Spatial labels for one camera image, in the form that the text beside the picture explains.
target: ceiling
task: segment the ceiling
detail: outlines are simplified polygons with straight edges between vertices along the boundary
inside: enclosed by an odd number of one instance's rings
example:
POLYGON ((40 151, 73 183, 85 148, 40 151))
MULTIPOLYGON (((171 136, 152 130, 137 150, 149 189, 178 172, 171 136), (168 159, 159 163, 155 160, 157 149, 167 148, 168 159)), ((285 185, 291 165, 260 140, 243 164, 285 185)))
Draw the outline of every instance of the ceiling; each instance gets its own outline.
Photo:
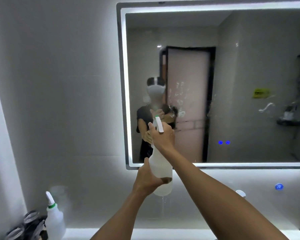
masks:
POLYGON ((232 11, 128 13, 128 28, 219 26, 232 11))

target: white plastic bottle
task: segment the white plastic bottle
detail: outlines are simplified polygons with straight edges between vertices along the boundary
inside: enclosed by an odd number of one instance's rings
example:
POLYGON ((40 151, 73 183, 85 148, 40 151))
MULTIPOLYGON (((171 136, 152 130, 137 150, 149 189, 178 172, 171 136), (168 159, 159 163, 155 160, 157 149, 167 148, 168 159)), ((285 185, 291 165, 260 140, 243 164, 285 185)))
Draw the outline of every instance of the white plastic bottle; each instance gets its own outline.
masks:
MULTIPOLYGON (((157 130, 159 132, 163 132, 164 129, 162 127, 162 123, 159 117, 155 118, 157 130)), ((172 178, 172 166, 171 164, 162 156, 159 150, 154 147, 152 155, 149 158, 149 165, 152 173, 157 178, 172 178)), ((172 191, 172 181, 168 184, 163 184, 159 186, 153 193, 158 196, 166 196, 170 194, 172 191)))
POLYGON ((50 192, 46 191, 49 201, 47 208, 48 217, 45 221, 49 240, 61 240, 66 233, 66 225, 63 213, 58 209, 58 205, 53 200, 50 192))

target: person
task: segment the person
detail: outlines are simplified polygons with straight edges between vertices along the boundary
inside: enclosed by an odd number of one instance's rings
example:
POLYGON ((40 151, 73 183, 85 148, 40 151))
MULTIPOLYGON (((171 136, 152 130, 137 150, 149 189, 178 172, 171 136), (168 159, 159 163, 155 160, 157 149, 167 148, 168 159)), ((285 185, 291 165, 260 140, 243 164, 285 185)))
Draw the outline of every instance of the person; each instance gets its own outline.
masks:
MULTIPOLYGON (((210 177, 174 148, 174 131, 162 123, 164 133, 149 123, 152 142, 173 166, 210 229, 219 239, 288 240, 247 200, 210 177)), ((156 178, 146 158, 139 168, 132 192, 117 213, 91 240, 128 240, 145 198, 169 178, 156 178)))
POLYGON ((143 163, 146 157, 152 155, 152 139, 149 131, 148 123, 152 122, 156 116, 159 116, 161 121, 175 128, 176 109, 170 108, 163 103, 163 95, 165 93, 166 84, 162 77, 150 77, 147 80, 147 92, 151 103, 142 106, 136 112, 137 133, 141 134, 142 142, 140 148, 139 162, 143 163))

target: hand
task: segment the hand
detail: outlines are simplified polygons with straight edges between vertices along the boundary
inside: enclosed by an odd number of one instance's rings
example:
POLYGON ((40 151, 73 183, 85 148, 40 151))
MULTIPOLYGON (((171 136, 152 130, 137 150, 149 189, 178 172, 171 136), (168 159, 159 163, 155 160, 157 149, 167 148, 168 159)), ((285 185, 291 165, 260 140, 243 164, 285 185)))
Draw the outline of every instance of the hand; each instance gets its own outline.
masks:
POLYGON ((152 143, 161 153, 174 148, 174 130, 166 122, 162 122, 163 133, 159 133, 152 123, 149 123, 152 143))
POLYGON ((150 109, 150 112, 152 113, 152 118, 156 116, 159 116, 160 119, 164 118, 164 111, 162 109, 158 109, 157 111, 150 109))
POLYGON ((152 145, 152 137, 149 130, 146 133, 144 133, 142 139, 152 145))
POLYGON ((151 172, 149 159, 144 159, 144 165, 139 168, 136 175, 136 181, 133 184, 132 191, 147 197, 153 193, 159 186, 168 184, 172 181, 171 177, 158 178, 151 172))

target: yellow sticker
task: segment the yellow sticker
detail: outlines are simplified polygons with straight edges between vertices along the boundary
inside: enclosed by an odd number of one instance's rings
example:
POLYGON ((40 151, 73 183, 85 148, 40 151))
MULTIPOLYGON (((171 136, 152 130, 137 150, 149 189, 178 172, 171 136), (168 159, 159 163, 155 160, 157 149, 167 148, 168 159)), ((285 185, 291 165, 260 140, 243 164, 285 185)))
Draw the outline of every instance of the yellow sticker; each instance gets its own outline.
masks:
POLYGON ((266 99, 270 95, 268 88, 256 88, 253 92, 254 99, 266 99))

